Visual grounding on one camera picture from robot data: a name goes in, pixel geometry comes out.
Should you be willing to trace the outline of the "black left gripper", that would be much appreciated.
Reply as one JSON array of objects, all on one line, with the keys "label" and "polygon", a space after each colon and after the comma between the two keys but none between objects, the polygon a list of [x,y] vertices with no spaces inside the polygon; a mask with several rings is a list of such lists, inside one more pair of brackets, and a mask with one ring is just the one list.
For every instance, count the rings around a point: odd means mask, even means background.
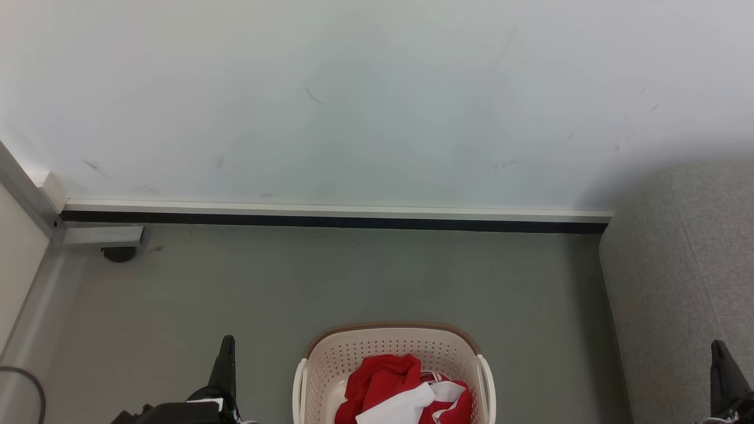
[{"label": "black left gripper", "polygon": [[224,336],[207,388],[185,402],[146,403],[140,413],[122,411],[111,424],[243,424],[236,402],[235,339]]}]

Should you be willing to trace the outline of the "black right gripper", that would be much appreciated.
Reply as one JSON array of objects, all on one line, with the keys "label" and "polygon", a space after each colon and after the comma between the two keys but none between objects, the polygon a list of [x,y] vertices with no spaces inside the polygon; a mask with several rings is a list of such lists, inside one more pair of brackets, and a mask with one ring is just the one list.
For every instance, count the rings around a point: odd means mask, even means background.
[{"label": "black right gripper", "polygon": [[711,348],[710,414],[706,424],[754,424],[754,389],[722,340]]}]

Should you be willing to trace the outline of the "grey fabric sofa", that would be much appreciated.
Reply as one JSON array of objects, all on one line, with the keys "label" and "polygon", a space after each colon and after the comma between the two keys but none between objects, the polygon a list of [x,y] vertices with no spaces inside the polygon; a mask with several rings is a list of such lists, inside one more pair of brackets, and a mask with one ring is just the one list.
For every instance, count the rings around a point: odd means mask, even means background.
[{"label": "grey fabric sofa", "polygon": [[633,424],[709,417],[711,345],[754,389],[754,160],[644,180],[600,242]]}]

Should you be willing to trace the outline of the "beige perforated plastic laundry basket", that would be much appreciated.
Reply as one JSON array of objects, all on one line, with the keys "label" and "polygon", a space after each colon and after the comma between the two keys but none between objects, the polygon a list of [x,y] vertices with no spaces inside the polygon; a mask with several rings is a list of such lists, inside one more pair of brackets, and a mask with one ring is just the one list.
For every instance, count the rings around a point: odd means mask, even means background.
[{"label": "beige perforated plastic laundry basket", "polygon": [[296,368],[293,424],[335,424],[350,374],[376,355],[413,355],[425,370],[463,381],[472,397],[469,424],[496,423],[494,377],[474,339],[449,324],[403,321],[349,324],[314,338]]}]

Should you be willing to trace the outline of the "red and white garment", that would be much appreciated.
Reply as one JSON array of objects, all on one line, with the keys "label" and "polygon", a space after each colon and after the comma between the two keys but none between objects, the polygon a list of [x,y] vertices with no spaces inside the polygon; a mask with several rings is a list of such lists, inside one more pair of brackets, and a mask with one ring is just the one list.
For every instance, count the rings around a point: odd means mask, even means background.
[{"label": "red and white garment", "polygon": [[472,424],[468,384],[431,372],[412,355],[364,359],[346,384],[334,424]]}]

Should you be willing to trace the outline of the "black and white baseboard strip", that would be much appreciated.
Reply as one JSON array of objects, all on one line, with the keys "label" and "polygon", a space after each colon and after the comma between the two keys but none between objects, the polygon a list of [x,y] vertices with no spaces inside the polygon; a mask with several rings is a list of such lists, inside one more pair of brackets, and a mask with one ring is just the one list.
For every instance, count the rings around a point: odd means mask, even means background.
[{"label": "black and white baseboard strip", "polygon": [[610,211],[70,199],[67,222],[600,234]]}]

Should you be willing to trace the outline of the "small grey metal bracket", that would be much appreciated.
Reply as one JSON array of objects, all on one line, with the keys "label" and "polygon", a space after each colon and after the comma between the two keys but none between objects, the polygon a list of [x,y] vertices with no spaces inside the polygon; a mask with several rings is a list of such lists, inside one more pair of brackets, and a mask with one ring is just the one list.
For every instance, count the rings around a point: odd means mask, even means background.
[{"label": "small grey metal bracket", "polygon": [[65,247],[138,248],[145,227],[84,226],[69,229],[61,217],[68,196],[59,179],[46,170],[24,169],[0,141],[0,186],[3,186],[41,232]]}]

